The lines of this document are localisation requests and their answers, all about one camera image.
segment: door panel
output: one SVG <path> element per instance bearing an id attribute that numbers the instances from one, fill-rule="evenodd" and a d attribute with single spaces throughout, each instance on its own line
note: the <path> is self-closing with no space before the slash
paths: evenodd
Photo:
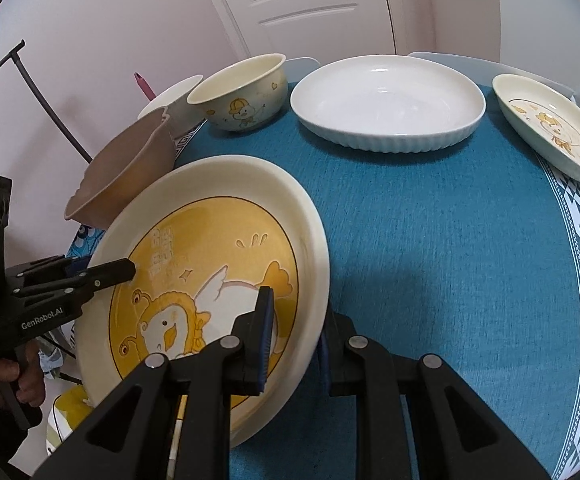
<path id="1" fill-rule="evenodd" d="M 386 0 L 226 0 L 251 55 L 394 54 Z"/>

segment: ceramic bowl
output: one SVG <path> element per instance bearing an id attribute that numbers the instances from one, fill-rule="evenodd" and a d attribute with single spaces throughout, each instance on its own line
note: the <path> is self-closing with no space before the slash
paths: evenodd
<path id="1" fill-rule="evenodd" d="M 170 86 L 140 111 L 138 119 L 149 114 L 152 110 L 166 106 L 167 114 L 170 116 L 169 127 L 172 136 L 175 139 L 182 137 L 203 120 L 201 110 L 187 103 L 188 94 L 202 80 L 202 75 L 195 75 Z"/>
<path id="2" fill-rule="evenodd" d="M 107 229 L 141 191 L 172 171 L 174 161 L 169 115 L 157 108 L 95 156 L 65 208 L 65 219 Z"/>
<path id="3" fill-rule="evenodd" d="M 539 155 L 580 181 L 580 108 L 530 78 L 502 74 L 492 82 L 503 115 Z"/>
<path id="4" fill-rule="evenodd" d="M 283 54 L 251 57 L 215 73 L 190 92 L 195 106 L 214 126 L 243 132 L 260 126 L 283 106 L 288 81 Z"/>
<path id="5" fill-rule="evenodd" d="M 406 56 L 361 56 L 302 79 L 291 105 L 308 130 L 371 152 L 428 152 L 464 140 L 486 109 L 481 90 L 439 63 Z"/>

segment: duck bowl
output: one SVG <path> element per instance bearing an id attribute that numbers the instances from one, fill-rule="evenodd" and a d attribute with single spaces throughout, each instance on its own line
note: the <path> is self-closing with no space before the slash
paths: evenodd
<path id="1" fill-rule="evenodd" d="M 145 188 L 172 171 L 176 158 L 167 108 L 140 118 L 90 162 L 65 207 L 65 219 L 106 230 Z"/>
<path id="2" fill-rule="evenodd" d="M 203 117 L 221 130 L 244 132 L 270 120 L 283 106 L 288 81 L 283 54 L 264 54 L 215 73 L 187 97 Z"/>
<path id="3" fill-rule="evenodd" d="M 167 107 L 170 116 L 169 127 L 176 139 L 188 133 L 203 120 L 201 111 L 187 103 L 189 93 L 203 80 L 202 75 L 193 75 L 170 86 L 150 101 L 138 114 L 138 119 L 145 117 L 157 108 Z"/>

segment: pink bowl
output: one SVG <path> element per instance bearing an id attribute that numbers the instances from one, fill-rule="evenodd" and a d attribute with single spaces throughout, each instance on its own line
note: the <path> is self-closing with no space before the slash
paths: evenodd
<path id="1" fill-rule="evenodd" d="M 95 156 L 65 207 L 65 219 L 107 229 L 141 191 L 172 171 L 175 156 L 167 108 L 157 108 Z"/>

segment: screw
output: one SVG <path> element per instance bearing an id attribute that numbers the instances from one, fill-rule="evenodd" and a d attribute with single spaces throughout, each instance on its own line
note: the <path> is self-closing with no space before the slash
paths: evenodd
<path id="1" fill-rule="evenodd" d="M 347 340 L 347 342 L 350 346 L 352 346 L 352 348 L 356 349 L 361 349 L 368 346 L 368 339 L 362 335 L 353 335 L 350 339 Z"/>
<path id="2" fill-rule="evenodd" d="M 166 362 L 163 354 L 150 354 L 145 358 L 145 365 L 148 368 L 159 368 L 162 367 Z"/>
<path id="3" fill-rule="evenodd" d="M 241 339 L 236 337 L 235 335 L 227 335 L 221 338 L 221 346 L 223 348 L 236 348 L 239 346 Z"/>
<path id="4" fill-rule="evenodd" d="M 440 368 L 443 363 L 438 355 L 428 354 L 423 357 L 423 364 L 428 368 Z"/>

